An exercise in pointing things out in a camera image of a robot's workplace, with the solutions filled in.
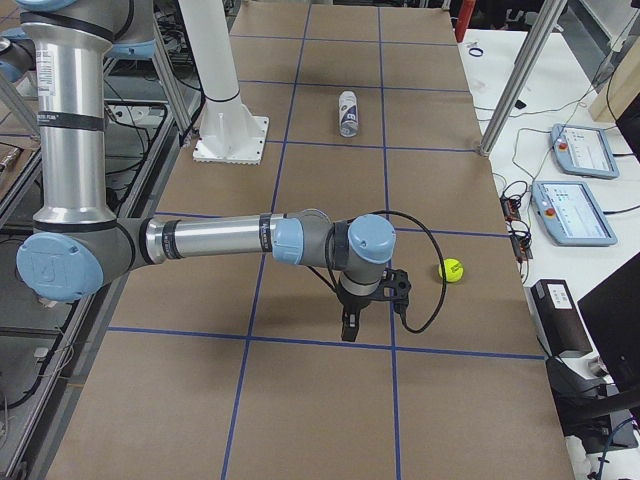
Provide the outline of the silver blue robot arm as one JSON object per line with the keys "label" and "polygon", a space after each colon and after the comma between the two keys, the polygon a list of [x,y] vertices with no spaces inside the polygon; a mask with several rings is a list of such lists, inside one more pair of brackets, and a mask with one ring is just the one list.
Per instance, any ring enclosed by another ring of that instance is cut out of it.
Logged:
{"label": "silver blue robot arm", "polygon": [[153,5],[24,1],[21,10],[35,47],[44,200],[16,266],[39,296],[73,302],[143,266],[269,253],[328,270],[345,341],[356,339],[363,309],[392,299],[397,276],[387,263],[396,233],[376,214],[341,222],[316,209],[195,221],[118,218],[106,202],[103,61],[154,54]]}

